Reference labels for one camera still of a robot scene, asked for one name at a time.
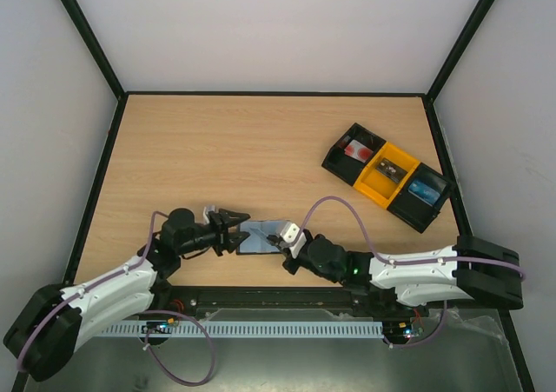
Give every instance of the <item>light wood surface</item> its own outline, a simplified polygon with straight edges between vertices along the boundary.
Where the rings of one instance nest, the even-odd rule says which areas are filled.
[[[130,96],[104,179],[77,282],[121,265],[146,241],[151,211],[202,207],[248,212],[255,220],[301,223],[326,195],[351,202],[377,249],[418,252],[455,243],[450,203],[424,234],[321,167],[328,149],[354,122],[440,170],[419,98],[284,96]],[[365,250],[356,221],[324,203],[308,225],[348,249]],[[280,255],[191,261],[170,282],[206,286],[327,286]]]

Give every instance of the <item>gray floor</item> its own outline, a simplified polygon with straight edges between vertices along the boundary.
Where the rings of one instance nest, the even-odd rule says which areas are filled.
[[[216,339],[213,380],[199,391],[497,392],[520,391],[507,342],[485,311],[462,311],[422,348],[389,350],[380,340]],[[431,329],[435,321],[427,321]],[[173,338],[157,350],[187,380],[209,366],[203,339]],[[96,338],[47,382],[27,392],[170,392],[170,381],[135,338]]]

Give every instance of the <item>white panel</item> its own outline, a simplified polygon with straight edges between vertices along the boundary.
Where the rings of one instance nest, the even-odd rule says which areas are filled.
[[[78,0],[127,90],[425,92],[478,0]]]
[[[116,100],[58,0],[0,0],[0,335],[60,282]],[[16,360],[0,347],[0,391]]]
[[[498,0],[437,102],[473,230],[517,250],[529,276],[513,318],[538,391],[554,390],[556,362],[554,11]]]

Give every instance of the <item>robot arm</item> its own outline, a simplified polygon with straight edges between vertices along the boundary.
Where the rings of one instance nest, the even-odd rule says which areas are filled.
[[[147,245],[122,266],[80,285],[39,289],[4,337],[4,345],[35,380],[50,378],[111,324],[163,308],[171,288],[167,279],[180,268],[180,256],[209,248],[218,256],[234,251],[248,233],[228,230],[248,219],[248,214],[219,209],[208,211],[206,223],[199,224],[190,210],[175,209],[160,233],[151,234]],[[42,329],[36,329],[39,324],[44,324]]]
[[[472,236],[454,246],[424,253],[383,255],[346,251],[325,236],[286,223],[269,241],[286,257],[292,275],[303,267],[345,289],[368,296],[391,290],[398,304],[417,307],[428,302],[473,300],[482,306],[520,309],[519,255]]]

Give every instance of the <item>white wall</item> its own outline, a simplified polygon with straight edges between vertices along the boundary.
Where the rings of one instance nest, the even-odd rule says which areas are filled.
[[[116,100],[59,0],[0,0],[0,335],[60,282]],[[16,360],[0,347],[0,391]]]
[[[498,0],[436,103],[473,231],[529,275],[513,318],[538,391],[554,390],[556,362],[555,11]]]
[[[478,0],[78,0],[126,90],[426,92]]]

